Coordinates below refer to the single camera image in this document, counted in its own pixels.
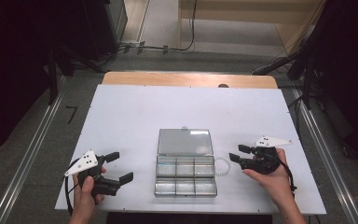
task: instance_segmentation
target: human hand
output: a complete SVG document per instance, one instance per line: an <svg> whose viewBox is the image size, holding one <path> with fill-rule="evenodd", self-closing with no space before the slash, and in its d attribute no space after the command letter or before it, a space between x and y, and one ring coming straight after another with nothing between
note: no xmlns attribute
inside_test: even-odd
<svg viewBox="0 0 358 224"><path fill-rule="evenodd" d="M284 150L277 148L277 153L279 159L287 165ZM287 200L287 197L293 198L292 191L290 190L289 175L283 166L280 165L274 172L268 175L262 175L251 169L244 169L242 172L266 189L272 201L276 204L284 202Z"/></svg>
<svg viewBox="0 0 358 224"><path fill-rule="evenodd" d="M105 168L101 169L102 173L106 172ZM90 223L92 217L95 213L95 204L101 203L104 199L104 196L97 194L94 198L91 196L91 191L94 188L94 178L87 176L86 180L83 183L81 188L78 185L77 175L73 175L74 179L74 211L70 223Z"/></svg>
<svg viewBox="0 0 358 224"><path fill-rule="evenodd" d="M279 159L287 165L284 150L277 148ZM250 169L244 169L244 174L250 176L257 181L269 194L272 201L278 206L285 224L305 224L305 219L302 217L295 198L290 189L289 175L280 165L278 169L268 175L261 175L258 172Z"/></svg>

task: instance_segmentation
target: finger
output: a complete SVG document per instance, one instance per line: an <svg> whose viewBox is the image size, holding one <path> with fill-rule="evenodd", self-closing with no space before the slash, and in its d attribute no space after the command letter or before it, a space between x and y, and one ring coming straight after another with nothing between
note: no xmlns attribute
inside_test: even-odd
<svg viewBox="0 0 358 224"><path fill-rule="evenodd" d="M254 170L244 169L242 172L244 174L248 175L249 177L251 177L253 180L256 180L256 181L260 180L261 174L259 174L258 172L254 171Z"/></svg>
<svg viewBox="0 0 358 224"><path fill-rule="evenodd" d="M281 149L281 148L277 148L277 154L278 154L278 157L281 161L283 161L284 164L287 165L287 162L286 162L286 154L284 153L284 150Z"/></svg>
<svg viewBox="0 0 358 224"><path fill-rule="evenodd" d="M80 197L80 193L81 193L80 187L78 186L79 180L77 178L77 174L72 175L72 178L74 179L74 197L75 200L77 200L78 197Z"/></svg>
<svg viewBox="0 0 358 224"><path fill-rule="evenodd" d="M91 176L87 176L86 180L83 183L83 187L81 188L82 192L91 193L92 188L94 188L94 178Z"/></svg>
<svg viewBox="0 0 358 224"><path fill-rule="evenodd" d="M95 202L96 203L101 203L104 200L104 195L103 194L97 194L97 196L95 196Z"/></svg>

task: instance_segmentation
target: floor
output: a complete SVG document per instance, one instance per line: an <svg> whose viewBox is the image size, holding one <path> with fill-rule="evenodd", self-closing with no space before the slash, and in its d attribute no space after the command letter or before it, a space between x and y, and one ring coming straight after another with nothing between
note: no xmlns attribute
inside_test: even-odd
<svg viewBox="0 0 358 224"><path fill-rule="evenodd" d="M175 46L177 39L174 27L176 26L170 23L173 21L167 19L167 23L170 24L166 24L163 19L158 19L163 15L158 13L160 12L158 8L166 7L169 11L169 8L175 6L174 2L143 1L143 4L138 8L141 14L144 13L138 15L138 19L141 18L139 21L143 25L137 23L138 27L143 27L143 29L140 29L141 32L136 32L137 29L133 28L135 32L132 32L132 35L130 33L124 35L127 39L123 39L123 42L145 41L147 45ZM201 36L203 32L197 27L202 24L196 24L196 36ZM257 27L260 29L257 32L262 34L262 37L252 33L248 35L244 42L239 43L240 38L235 41L228 41L228 43L234 45L225 44L227 43L225 36L220 36L218 40L210 42L205 41L207 36L200 37L200 39L196 37L196 47L191 53L170 51L163 54L163 52L157 50L144 50L141 54L138 54L136 50L130 50L130 52L118 54L103 68L112 71L198 71L250 74L255 69L273 62L275 57L282 52L280 40L268 24L265 26L233 24L233 27L238 26L248 26L246 29ZM276 78L287 104L290 104L296 97L294 95L295 90L286 88L292 85L292 82L287 80L286 72L287 69L282 67L271 75ZM11 200L8 200L8 207L0 213L2 215L0 216L0 223L68 222L69 215L67 212L57 211L54 206L62 185L62 174L72 158L93 93L102 80L103 74L95 73L89 69L77 70L73 77L62 77L60 82L61 94L56 105L48 106L49 92L46 91L23 117L9 139L0 147L0 202L5 199L5 193L10 193L7 192L7 188L10 187L10 184L16 183L16 176L22 175L24 177L22 181L18 182L19 185L15 186L16 193L13 194ZM74 116L73 107L77 108ZM316 102L311 102L311 108L319 129L324 135L324 140L329 146L329 151L353 197L353 203L358 208L358 160L351 160L343 155L334 127L331 126L328 117L317 106ZM54 115L53 117L46 116L49 111ZM294 122L296 122L296 113L293 108L291 108L291 114ZM323 163L315 141L311 137L310 129L303 116L300 115L299 119L303 148L327 210L327 215L318 218L321 223L350 223L342 208L342 202L337 196L337 190L332 184L333 180L326 172L328 167ZM42 126L39 126L41 123L46 123L47 128L42 129ZM34 139L35 133L42 133L42 137ZM26 162L30 164L29 169L19 170L19 167L22 167ZM104 223L106 218L105 212L98 211L92 223ZM310 219L310 223L318 223L317 217L306 218ZM273 222L282 223L279 216L274 216ZM174 223L181 223L181 220L176 220Z"/></svg>

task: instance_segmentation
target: metal rail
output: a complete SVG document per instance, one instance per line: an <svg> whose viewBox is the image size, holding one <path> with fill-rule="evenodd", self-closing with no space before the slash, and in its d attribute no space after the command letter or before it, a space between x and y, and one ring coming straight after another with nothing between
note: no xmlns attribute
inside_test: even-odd
<svg viewBox="0 0 358 224"><path fill-rule="evenodd" d="M20 194L22 185L25 182L25 179L34 163L37 152L43 143L43 139L45 138L48 128L54 119L54 115L61 103L65 84L66 78L62 76L60 80L59 95L57 96L54 103L48 107L44 117L42 118L42 121L39 124L39 127L36 130L36 133L34 134L34 138L31 141L31 144L28 146L28 149L25 152L21 163L17 168L16 173L14 174L4 192L0 202L0 224L7 221L8 215L10 214L10 211Z"/></svg>
<svg viewBox="0 0 358 224"><path fill-rule="evenodd" d="M293 90L293 94L296 98L300 96L300 93L301 91L299 90ZM307 123L307 126L310 130L310 134L312 135L316 148L319 151L319 155L321 156L322 162L324 163L326 172L330 177L330 180L336 191L337 197L341 202L341 206L344 210L345 215L347 216L348 221L353 224L358 224L358 209L356 203L351 196L351 193L345 183L344 178L338 170L333 156L330 154L330 149L324 141L323 134L320 131L319 126L313 116L312 110L308 110L304 106L304 104L301 104L301 113Z"/></svg>

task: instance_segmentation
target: white table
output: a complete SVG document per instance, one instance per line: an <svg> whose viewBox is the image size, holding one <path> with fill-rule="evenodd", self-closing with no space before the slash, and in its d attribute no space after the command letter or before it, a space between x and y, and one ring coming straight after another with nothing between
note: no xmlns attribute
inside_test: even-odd
<svg viewBox="0 0 358 224"><path fill-rule="evenodd" d="M164 128L208 129L213 153L229 161L238 144L251 146L262 135L292 140L285 146L295 179L296 202L303 214L325 214L295 126L280 90L100 85L95 92L73 160L89 149L97 155L120 152L104 166L105 177L134 173L116 197L105 197L106 211L275 214L278 209L254 180L231 162L228 175L217 176L217 197L156 198L158 132ZM216 169L227 165L217 162ZM63 188L56 209L66 209Z"/></svg>

